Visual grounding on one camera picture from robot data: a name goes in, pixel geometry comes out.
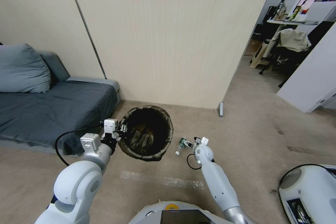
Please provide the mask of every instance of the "yellow sticker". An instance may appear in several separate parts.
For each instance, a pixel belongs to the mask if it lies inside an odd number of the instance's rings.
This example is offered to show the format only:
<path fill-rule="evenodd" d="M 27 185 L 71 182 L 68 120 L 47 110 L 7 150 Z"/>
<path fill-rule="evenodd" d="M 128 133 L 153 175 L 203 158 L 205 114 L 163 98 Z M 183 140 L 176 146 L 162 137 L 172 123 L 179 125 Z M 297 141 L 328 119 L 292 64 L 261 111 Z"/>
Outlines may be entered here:
<path fill-rule="evenodd" d="M 166 206 L 165 210 L 172 210 L 172 209 L 180 209 L 178 207 L 178 205 L 174 204 L 174 203 L 170 203 Z"/>

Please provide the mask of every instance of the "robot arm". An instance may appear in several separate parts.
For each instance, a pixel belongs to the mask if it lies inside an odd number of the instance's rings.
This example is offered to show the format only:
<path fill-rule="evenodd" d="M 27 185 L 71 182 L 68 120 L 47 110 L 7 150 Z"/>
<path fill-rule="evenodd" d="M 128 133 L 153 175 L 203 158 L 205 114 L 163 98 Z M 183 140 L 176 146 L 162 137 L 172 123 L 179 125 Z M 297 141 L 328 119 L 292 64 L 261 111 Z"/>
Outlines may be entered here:
<path fill-rule="evenodd" d="M 104 121 L 104 138 L 87 133 L 80 138 L 84 154 L 81 161 L 66 167 L 54 185 L 54 197 L 35 224 L 88 224 L 93 197 L 102 184 L 103 174 L 114 153 L 119 134 L 117 120 Z"/>
<path fill-rule="evenodd" d="M 202 173 L 211 195 L 224 214 L 224 218 L 234 224 L 257 224 L 240 207 L 237 194 L 223 169 L 213 162 L 214 153 L 207 146 L 208 139 L 195 145 L 193 151 L 196 161 L 202 165 Z"/>

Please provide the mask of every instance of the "gray pillow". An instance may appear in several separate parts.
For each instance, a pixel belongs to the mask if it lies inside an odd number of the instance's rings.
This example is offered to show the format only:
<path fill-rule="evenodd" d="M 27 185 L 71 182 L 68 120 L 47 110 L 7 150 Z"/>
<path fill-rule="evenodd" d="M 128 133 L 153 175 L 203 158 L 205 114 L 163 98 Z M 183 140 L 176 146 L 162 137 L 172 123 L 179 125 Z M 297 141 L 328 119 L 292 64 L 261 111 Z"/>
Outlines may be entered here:
<path fill-rule="evenodd" d="M 0 45 L 0 92 L 42 93 L 50 83 L 49 68 L 34 48 Z"/>

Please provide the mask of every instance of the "black cable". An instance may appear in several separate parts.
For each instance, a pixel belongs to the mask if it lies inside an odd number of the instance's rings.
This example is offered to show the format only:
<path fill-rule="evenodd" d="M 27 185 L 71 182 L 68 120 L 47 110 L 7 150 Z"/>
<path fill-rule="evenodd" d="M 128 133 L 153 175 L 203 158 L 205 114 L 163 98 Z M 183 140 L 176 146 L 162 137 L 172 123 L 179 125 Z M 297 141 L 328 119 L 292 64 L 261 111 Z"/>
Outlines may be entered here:
<path fill-rule="evenodd" d="M 191 155 L 194 155 L 194 156 L 195 156 L 195 154 L 194 154 L 194 153 L 191 153 L 191 154 L 189 154 L 189 155 L 187 156 L 187 164 L 189 165 L 189 167 L 190 167 L 191 169 L 193 169 L 193 170 L 199 170 L 199 169 L 201 169 L 202 166 L 201 166 L 201 167 L 198 167 L 198 168 L 191 167 L 191 165 L 189 164 L 189 160 L 188 160 L 189 156 L 191 156 Z"/>
<path fill-rule="evenodd" d="M 61 156 L 59 150 L 58 150 L 58 141 L 61 139 L 62 136 L 64 135 L 67 135 L 69 133 L 72 133 L 72 132 L 76 132 L 76 131 L 82 131 L 82 130 L 88 130 L 88 129 L 91 129 L 91 128 L 98 128 L 98 127 L 102 127 L 102 124 L 99 124 L 99 125 L 95 125 L 95 126 L 91 126 L 91 127 L 86 127 L 86 128 L 82 128 L 82 129 L 75 129 L 75 130 L 72 130 L 72 131 L 68 131 L 68 132 L 65 132 L 61 135 L 59 135 L 57 138 L 56 138 L 56 141 L 55 141 L 55 151 L 56 151 L 56 154 L 57 156 L 60 158 L 60 160 L 66 165 L 66 166 L 69 166 L 69 164 L 64 160 L 64 158 Z"/>

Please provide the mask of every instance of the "black trash bag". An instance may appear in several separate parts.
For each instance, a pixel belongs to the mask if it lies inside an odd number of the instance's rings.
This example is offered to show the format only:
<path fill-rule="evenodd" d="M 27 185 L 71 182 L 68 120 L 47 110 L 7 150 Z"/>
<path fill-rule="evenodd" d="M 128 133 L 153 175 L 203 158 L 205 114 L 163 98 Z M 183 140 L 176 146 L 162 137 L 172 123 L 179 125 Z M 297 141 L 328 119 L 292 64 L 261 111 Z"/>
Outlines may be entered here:
<path fill-rule="evenodd" d="M 127 125 L 119 146 L 128 156 L 144 161 L 160 161 L 173 137 L 169 114 L 161 107 L 131 109 L 121 120 Z"/>

